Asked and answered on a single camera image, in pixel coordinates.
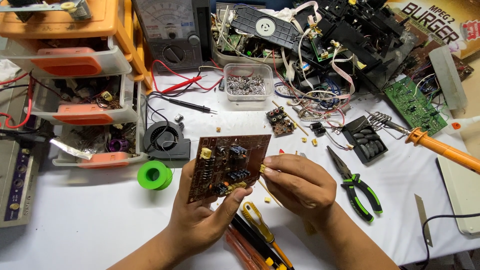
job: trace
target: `cooling fan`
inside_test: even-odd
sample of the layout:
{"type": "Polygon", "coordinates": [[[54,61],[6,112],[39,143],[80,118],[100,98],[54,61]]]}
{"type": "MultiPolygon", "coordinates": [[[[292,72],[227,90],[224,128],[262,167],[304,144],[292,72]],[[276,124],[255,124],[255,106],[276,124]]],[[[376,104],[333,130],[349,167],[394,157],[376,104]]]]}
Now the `cooling fan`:
{"type": "Polygon", "coordinates": [[[190,139],[183,138],[183,123],[168,123],[166,131],[160,135],[167,127],[166,121],[161,121],[150,126],[144,135],[144,147],[148,149],[148,159],[150,160],[190,160],[190,139]]]}

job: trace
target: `pliers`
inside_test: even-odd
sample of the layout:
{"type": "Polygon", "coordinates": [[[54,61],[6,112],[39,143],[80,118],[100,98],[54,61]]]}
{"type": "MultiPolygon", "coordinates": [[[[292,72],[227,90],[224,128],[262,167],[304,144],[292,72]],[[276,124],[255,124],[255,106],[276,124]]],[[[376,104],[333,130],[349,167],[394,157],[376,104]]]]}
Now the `pliers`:
{"type": "Polygon", "coordinates": [[[372,222],[373,216],[360,203],[357,197],[357,193],[355,192],[355,187],[359,188],[367,196],[374,213],[381,214],[383,213],[383,210],[377,195],[364,181],[360,180],[360,174],[352,174],[346,164],[335,154],[335,152],[329,146],[327,146],[327,149],[336,166],[337,171],[342,175],[344,179],[341,186],[347,191],[348,199],[350,200],[350,204],[353,206],[353,209],[364,220],[366,220],[367,222],[372,222]]]}

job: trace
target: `hand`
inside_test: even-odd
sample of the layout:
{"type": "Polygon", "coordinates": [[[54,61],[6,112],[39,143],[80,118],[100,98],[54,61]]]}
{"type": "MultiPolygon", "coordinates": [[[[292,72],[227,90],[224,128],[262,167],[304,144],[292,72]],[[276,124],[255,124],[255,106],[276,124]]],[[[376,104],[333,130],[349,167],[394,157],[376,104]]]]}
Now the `hand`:
{"type": "Polygon", "coordinates": [[[218,241],[237,213],[243,198],[252,193],[251,187],[236,188],[225,197],[215,212],[210,210],[210,204],[216,202],[216,196],[187,204],[194,167],[195,160],[183,166],[170,222],[165,228],[165,235],[171,249],[174,249],[172,255],[177,261],[201,253],[218,241]]]}
{"type": "Polygon", "coordinates": [[[327,218],[335,202],[336,182],[322,166],[290,154],[266,157],[263,163],[268,190],[285,208],[314,222],[327,218]]]}

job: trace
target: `purple component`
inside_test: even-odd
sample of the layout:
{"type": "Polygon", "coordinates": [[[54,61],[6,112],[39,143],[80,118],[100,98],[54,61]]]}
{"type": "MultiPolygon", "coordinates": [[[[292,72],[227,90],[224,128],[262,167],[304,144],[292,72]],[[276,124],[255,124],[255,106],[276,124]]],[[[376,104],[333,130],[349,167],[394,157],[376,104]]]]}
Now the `purple component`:
{"type": "Polygon", "coordinates": [[[110,152],[125,152],[128,150],[128,141],[125,139],[113,139],[108,144],[110,152]]]}

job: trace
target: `green spool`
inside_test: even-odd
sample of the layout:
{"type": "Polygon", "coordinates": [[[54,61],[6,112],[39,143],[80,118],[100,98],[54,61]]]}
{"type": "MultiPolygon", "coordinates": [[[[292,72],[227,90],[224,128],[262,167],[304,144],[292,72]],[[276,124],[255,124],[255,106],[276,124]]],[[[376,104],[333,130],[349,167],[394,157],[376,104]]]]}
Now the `green spool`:
{"type": "Polygon", "coordinates": [[[137,173],[138,183],[146,189],[166,189],[172,182],[172,170],[157,160],[145,163],[137,173]]]}

